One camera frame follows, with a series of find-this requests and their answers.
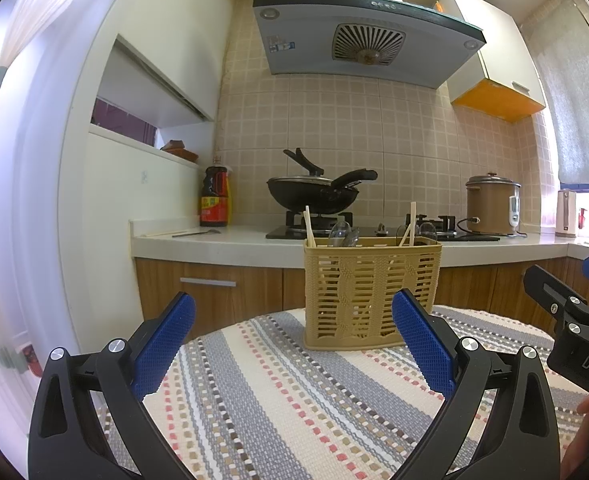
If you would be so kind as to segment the spoon on counter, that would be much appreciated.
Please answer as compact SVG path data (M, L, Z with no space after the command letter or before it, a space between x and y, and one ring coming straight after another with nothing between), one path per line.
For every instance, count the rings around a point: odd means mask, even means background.
M172 238L184 238L190 236L199 236L199 235L212 235L212 234L222 234L218 229L202 229L202 230L192 230L188 232L182 232L177 234L172 234Z

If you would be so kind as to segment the orange white wall cabinet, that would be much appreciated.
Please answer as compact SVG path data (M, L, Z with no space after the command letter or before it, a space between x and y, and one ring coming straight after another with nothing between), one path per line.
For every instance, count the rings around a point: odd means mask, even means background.
M480 28L485 45L447 79L451 103L507 122L545 109L537 69L513 18L485 0L437 0L435 9Z

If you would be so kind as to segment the wooden base cabinets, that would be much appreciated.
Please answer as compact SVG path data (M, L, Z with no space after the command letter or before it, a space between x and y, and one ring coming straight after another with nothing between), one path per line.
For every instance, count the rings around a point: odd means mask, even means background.
M488 311L552 333L552 315L524 291L527 262L459 266L440 270L436 304ZM178 292L197 304L189 336L250 320L255 316L302 308L304 272L300 269L212 266L137 258L135 260L144 318L154 318Z

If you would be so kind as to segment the brown rice cooker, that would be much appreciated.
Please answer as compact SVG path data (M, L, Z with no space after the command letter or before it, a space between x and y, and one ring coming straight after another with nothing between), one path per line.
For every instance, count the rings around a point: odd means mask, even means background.
M518 234L520 183L489 172L470 177L466 191L468 230L498 236Z

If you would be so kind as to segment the range hood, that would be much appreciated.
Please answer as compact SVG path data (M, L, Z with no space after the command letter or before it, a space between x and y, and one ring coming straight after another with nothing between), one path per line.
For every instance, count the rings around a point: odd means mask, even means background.
M486 43L482 29L401 0L252 0L274 75L322 74L436 89Z

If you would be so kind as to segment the black wok with lid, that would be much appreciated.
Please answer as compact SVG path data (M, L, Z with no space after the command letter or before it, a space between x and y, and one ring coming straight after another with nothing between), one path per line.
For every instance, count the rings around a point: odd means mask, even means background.
M357 185L378 179L376 170L366 168L329 179L324 176L325 170L313 164L301 148L296 148L294 152L286 148L284 154L308 173L303 176L273 177L266 184L273 199L295 214L302 214L305 208L309 208L311 214L339 214L357 199Z

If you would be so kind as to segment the window roller blind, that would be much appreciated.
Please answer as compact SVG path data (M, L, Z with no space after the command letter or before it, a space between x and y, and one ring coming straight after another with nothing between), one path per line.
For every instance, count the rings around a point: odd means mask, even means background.
M558 152L558 179L589 190L589 22L573 0L561 0L529 29Z

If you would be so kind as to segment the striped woven table mat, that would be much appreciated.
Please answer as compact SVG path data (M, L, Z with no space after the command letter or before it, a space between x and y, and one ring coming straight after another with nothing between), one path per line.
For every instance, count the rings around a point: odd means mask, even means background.
M387 479L443 403L403 346L313 351L302 310L177 352L145 409L199 479Z

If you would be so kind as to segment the beige plastic utensil basket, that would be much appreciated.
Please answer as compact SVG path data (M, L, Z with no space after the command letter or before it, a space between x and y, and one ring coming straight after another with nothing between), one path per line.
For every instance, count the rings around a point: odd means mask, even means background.
M435 302L442 245L418 236L413 246L393 237L364 237L354 247L326 238L305 242L304 344L311 350L398 346L392 299L409 289L425 310Z

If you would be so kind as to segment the soy sauce bottle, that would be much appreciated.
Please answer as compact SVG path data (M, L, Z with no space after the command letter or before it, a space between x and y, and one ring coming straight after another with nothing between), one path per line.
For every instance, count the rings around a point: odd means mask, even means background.
M228 172L224 166L210 166L204 174L200 198L200 224L227 226Z

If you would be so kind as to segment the wicker tray on ledge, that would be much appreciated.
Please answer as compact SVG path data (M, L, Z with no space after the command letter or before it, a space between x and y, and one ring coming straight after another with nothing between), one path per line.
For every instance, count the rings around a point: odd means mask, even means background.
M168 141L162 146L161 151L188 160L188 162L197 162L199 158L198 154L185 148L185 144L181 140Z

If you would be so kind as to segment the black gas stove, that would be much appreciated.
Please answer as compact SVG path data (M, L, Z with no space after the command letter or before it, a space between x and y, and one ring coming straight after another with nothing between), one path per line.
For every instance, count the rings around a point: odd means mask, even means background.
M339 220L345 220L352 226L353 214L345 211L340 212L337 216L312 216L312 229L316 237L328 237L333 225ZM418 214L416 218L416 234L421 223L428 221L435 225L438 232L439 242L498 242L500 237L497 235L478 234L465 232L456 221L455 216L441 214L437 218L430 219L425 214ZM398 240L404 234L407 223L409 223L409 214L406 214L405 220L399 226L386 226L379 223L378 226L361 226L360 231L363 236L368 237L396 237ZM295 214L288 211L286 214L286 223L277 229L268 232L265 237L268 240L304 240L307 237L305 222L302 214Z

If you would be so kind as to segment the yellow bottle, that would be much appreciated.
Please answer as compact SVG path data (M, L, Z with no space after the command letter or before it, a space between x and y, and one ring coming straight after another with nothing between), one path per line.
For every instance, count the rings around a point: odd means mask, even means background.
M232 224L232 168L226 166L227 225Z

